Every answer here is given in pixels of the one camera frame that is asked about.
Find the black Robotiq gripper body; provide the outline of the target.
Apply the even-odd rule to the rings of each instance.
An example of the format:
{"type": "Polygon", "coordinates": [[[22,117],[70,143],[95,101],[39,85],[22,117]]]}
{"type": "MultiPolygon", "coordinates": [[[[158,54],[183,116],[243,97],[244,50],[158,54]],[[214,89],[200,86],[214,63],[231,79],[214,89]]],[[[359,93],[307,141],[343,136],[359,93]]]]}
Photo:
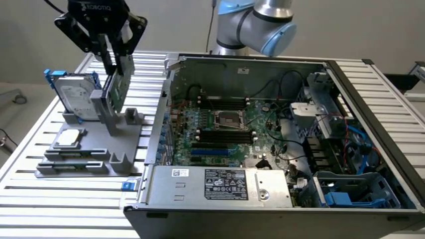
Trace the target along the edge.
{"type": "Polygon", "coordinates": [[[124,0],[70,0],[69,13],[85,26],[90,34],[115,37],[130,17],[124,0]]]}

